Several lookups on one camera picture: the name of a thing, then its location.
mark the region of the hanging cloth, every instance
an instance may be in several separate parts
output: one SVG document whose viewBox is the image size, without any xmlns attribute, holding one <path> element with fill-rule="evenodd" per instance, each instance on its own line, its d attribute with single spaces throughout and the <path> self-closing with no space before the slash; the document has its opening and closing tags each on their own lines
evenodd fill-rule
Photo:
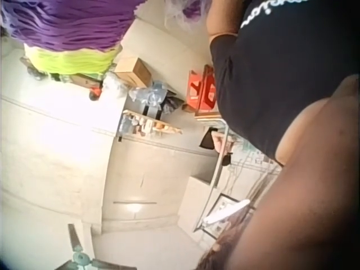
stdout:
<svg viewBox="0 0 360 270">
<path fill-rule="evenodd" d="M 52 52 L 39 47 L 25 47 L 25 55 L 40 71 L 59 74 L 103 73 L 106 71 L 122 47 L 101 52 L 94 49 Z"/>
<path fill-rule="evenodd" d="M 1 0 L 2 25 L 30 47 L 106 52 L 122 39 L 145 0 Z"/>
</svg>

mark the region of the purple fabric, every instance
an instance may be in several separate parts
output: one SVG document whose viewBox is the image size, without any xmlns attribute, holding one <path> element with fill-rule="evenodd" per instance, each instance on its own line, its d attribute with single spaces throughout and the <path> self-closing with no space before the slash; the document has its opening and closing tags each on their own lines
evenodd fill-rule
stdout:
<svg viewBox="0 0 360 270">
<path fill-rule="evenodd" d="M 201 0 L 195 0 L 182 10 L 188 19 L 198 19 L 201 17 Z"/>
<path fill-rule="evenodd" d="M 145 0 L 2 0 L 3 25 L 12 37 L 50 51 L 113 48 Z"/>
</svg>

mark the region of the cardboard box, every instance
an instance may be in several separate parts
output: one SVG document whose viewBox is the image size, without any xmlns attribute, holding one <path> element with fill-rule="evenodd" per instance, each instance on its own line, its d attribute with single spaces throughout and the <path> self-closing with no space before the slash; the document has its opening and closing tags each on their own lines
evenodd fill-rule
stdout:
<svg viewBox="0 0 360 270">
<path fill-rule="evenodd" d="M 134 87 L 149 87 L 151 85 L 151 73 L 138 57 L 120 59 L 115 74 Z"/>
<path fill-rule="evenodd" d="M 73 84 L 86 88 L 100 88 L 100 81 L 87 77 L 83 74 L 70 75 L 70 80 Z"/>
</svg>

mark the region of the plastic bag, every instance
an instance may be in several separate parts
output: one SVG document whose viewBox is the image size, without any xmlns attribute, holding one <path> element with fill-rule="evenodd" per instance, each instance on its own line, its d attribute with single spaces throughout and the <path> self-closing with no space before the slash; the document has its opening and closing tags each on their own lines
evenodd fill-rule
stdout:
<svg viewBox="0 0 360 270">
<path fill-rule="evenodd" d="M 103 92 L 112 92 L 115 98 L 119 98 L 119 97 L 125 97 L 130 89 L 131 87 L 125 84 L 113 72 L 108 71 L 105 74 L 104 80 L 102 82 Z"/>
<path fill-rule="evenodd" d="M 177 97 L 166 97 L 163 104 L 163 114 L 171 114 L 174 110 L 181 107 L 184 100 Z"/>
<path fill-rule="evenodd" d="M 174 20 L 183 30 L 191 32 L 203 23 L 211 0 L 165 0 L 165 27 Z"/>
<path fill-rule="evenodd" d="M 160 104 L 163 103 L 167 96 L 168 90 L 165 84 L 155 82 L 148 88 L 134 88 L 129 91 L 129 96 L 133 101 L 139 101 L 147 106 L 161 108 Z"/>
</svg>

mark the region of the wooden shelf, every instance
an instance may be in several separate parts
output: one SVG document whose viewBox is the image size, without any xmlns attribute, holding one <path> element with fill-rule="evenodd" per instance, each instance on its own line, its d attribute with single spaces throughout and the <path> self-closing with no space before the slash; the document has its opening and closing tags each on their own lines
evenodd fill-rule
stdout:
<svg viewBox="0 0 360 270">
<path fill-rule="evenodd" d="M 157 132 L 169 133 L 169 134 L 175 134 L 175 133 L 182 134 L 182 130 L 179 129 L 179 128 L 175 128 L 175 127 L 171 126 L 170 124 L 168 124 L 166 122 L 156 120 L 155 118 L 152 118 L 152 117 L 149 117 L 149 116 L 146 116 L 146 115 L 142 115 L 142 114 L 139 114 L 139 113 L 134 112 L 134 111 L 124 110 L 123 115 L 135 116 L 135 117 L 140 118 L 140 119 L 153 121 L 154 126 L 153 126 L 152 129 L 154 131 L 157 131 Z M 159 128 L 156 127 L 157 125 L 163 125 L 164 127 L 159 129 Z"/>
</svg>

